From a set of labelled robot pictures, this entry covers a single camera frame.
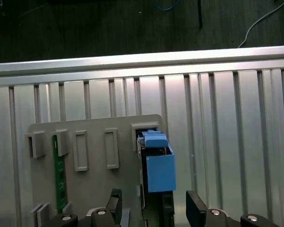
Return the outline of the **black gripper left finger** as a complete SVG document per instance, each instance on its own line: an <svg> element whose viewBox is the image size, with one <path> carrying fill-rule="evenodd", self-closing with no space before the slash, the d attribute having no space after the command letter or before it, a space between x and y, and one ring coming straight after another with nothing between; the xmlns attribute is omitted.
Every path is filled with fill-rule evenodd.
<svg viewBox="0 0 284 227"><path fill-rule="evenodd" d="M73 213L61 213L49 220L51 227L120 227L122 219L122 190L113 189L104 208L92 210L79 219Z"/></svg>

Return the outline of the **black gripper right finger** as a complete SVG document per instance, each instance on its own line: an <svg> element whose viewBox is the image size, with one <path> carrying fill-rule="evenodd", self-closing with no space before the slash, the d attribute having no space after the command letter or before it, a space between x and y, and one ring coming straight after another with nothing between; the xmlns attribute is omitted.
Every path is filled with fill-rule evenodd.
<svg viewBox="0 0 284 227"><path fill-rule="evenodd" d="M223 210L209 209L195 191L186 192L186 218L192 227L278 227L258 214L246 214L234 220Z"/></svg>

